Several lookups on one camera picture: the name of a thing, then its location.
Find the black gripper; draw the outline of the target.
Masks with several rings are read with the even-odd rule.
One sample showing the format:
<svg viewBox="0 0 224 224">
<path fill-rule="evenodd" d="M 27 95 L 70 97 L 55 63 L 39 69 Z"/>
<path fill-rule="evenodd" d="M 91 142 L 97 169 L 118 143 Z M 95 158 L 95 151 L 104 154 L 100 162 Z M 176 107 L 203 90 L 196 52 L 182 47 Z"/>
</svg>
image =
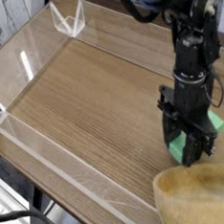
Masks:
<svg viewBox="0 0 224 224">
<path fill-rule="evenodd" d="M 202 153 L 214 153 L 216 130 L 209 118 L 211 105 L 205 89 L 200 85 L 176 83 L 174 88 L 162 84 L 157 101 L 162 110 L 162 127 L 165 144 L 179 135 L 183 138 L 182 165 L 190 167 L 201 159 Z"/>
</svg>

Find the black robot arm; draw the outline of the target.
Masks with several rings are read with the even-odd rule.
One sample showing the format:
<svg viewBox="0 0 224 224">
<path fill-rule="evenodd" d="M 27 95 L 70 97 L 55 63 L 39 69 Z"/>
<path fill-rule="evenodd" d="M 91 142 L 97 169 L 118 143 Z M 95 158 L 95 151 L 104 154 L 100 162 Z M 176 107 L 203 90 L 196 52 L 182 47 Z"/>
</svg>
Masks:
<svg viewBox="0 0 224 224">
<path fill-rule="evenodd" d="M 202 154 L 212 155 L 223 121 L 210 108 L 213 87 L 222 80 L 213 65 L 219 59 L 215 0 L 138 0 L 148 10 L 142 15 L 132 0 L 121 0 L 139 22 L 163 17 L 171 26 L 175 52 L 174 85 L 160 85 L 158 107 L 162 110 L 163 137 L 173 158 L 191 166 Z"/>
</svg>

